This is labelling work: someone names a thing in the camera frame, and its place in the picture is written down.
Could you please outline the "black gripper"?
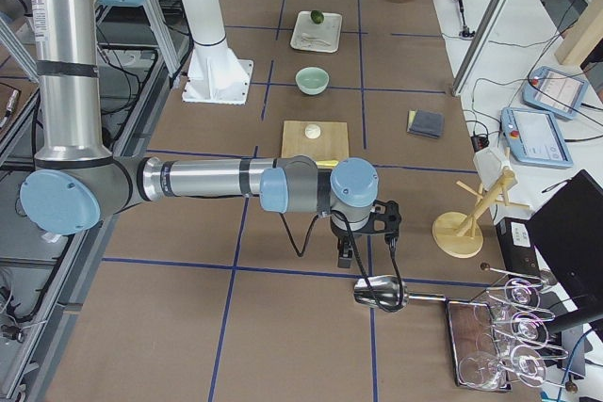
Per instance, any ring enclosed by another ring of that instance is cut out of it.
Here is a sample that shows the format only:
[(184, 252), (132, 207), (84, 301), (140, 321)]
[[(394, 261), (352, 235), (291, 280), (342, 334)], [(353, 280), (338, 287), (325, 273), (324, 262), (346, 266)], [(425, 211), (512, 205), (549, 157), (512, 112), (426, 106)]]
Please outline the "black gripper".
[[(401, 214), (396, 201), (375, 200), (370, 211), (361, 209), (363, 218), (352, 221), (348, 217), (351, 234), (354, 239), (363, 235), (383, 235), (388, 246), (395, 247), (399, 239)], [(337, 267), (350, 268), (354, 259), (353, 246), (345, 222), (339, 219), (332, 210), (330, 219), (331, 231), (339, 239), (337, 241)]]

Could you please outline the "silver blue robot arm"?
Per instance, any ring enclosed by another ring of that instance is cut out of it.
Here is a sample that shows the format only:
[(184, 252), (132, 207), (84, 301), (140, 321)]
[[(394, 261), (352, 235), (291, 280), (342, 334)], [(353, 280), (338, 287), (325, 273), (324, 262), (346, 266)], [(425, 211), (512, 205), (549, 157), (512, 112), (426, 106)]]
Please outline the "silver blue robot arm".
[(102, 140), (95, 9), (144, 1), (31, 0), (43, 145), (20, 200), (33, 222), (71, 235), (143, 201), (255, 196), (267, 211), (327, 217), (341, 263), (358, 257), (362, 234), (380, 234), (396, 249), (399, 208), (378, 200), (377, 171), (361, 158), (320, 169), (304, 155), (169, 162), (115, 156)]

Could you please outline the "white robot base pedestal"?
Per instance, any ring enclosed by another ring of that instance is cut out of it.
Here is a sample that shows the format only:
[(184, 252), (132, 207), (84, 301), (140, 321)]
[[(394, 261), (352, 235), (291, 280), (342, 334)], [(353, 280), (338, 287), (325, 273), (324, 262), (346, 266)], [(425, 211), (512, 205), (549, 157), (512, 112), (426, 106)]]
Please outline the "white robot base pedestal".
[(183, 100), (189, 103), (243, 105), (253, 62), (230, 48), (219, 0), (182, 0), (193, 41)]

